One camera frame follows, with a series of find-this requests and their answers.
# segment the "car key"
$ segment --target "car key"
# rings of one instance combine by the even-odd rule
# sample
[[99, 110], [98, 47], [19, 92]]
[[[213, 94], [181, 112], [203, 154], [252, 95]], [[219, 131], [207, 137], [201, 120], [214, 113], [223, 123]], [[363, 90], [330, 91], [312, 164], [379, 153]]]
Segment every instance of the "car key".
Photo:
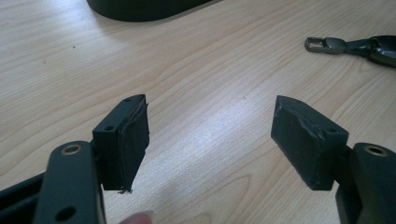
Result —
[[349, 42], [334, 37], [308, 37], [304, 46], [310, 52], [360, 55], [373, 62], [396, 67], [395, 35], [379, 35]]

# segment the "wooden tabletop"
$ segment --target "wooden tabletop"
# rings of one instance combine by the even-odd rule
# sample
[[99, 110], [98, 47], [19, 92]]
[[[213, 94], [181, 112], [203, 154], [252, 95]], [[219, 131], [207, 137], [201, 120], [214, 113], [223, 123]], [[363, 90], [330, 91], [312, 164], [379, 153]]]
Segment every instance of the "wooden tabletop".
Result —
[[394, 0], [223, 0], [161, 21], [113, 21], [84, 0], [0, 5], [0, 189], [45, 171], [145, 93], [150, 145], [132, 194], [105, 192], [108, 223], [339, 223], [270, 137], [277, 95], [396, 149], [396, 70], [307, 52], [308, 36], [396, 35]]

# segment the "black key fob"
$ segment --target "black key fob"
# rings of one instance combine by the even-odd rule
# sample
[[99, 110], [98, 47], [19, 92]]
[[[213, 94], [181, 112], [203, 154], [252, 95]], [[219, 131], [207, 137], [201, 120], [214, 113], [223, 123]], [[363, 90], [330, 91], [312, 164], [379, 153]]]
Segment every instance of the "black key fob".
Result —
[[396, 36], [373, 36], [369, 40], [374, 43], [369, 58], [377, 63], [396, 67]]

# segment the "black metal arm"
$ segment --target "black metal arm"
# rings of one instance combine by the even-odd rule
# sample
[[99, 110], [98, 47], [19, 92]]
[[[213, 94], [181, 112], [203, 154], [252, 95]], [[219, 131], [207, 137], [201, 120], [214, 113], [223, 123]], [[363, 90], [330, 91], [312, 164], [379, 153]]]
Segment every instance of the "black metal arm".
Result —
[[121, 101], [90, 143], [55, 148], [47, 171], [0, 192], [0, 223], [106, 223], [102, 188], [131, 191], [149, 145], [145, 95]]

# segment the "screw hole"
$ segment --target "screw hole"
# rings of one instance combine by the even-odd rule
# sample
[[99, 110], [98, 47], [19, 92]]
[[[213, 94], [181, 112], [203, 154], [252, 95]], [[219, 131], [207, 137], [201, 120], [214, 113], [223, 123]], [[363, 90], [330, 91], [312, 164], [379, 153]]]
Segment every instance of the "screw hole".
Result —
[[105, 131], [111, 131], [111, 130], [113, 130], [113, 129], [114, 129], [113, 126], [107, 126], [107, 127], [105, 127]]
[[70, 145], [70, 146], [64, 147], [61, 150], [61, 153], [65, 156], [70, 156], [70, 155], [78, 153], [81, 149], [82, 149], [81, 145]]
[[62, 221], [67, 221], [69, 220], [71, 217], [73, 217], [73, 215], [76, 213], [76, 208], [75, 207], [66, 207], [64, 209], [62, 209], [57, 215], [56, 215], [56, 221], [58, 222], [62, 222]]
[[375, 146], [367, 146], [364, 148], [366, 151], [368, 151], [369, 153], [376, 155], [376, 156], [380, 156], [380, 157], [387, 157], [388, 156], [388, 152], [380, 147], [375, 147]]

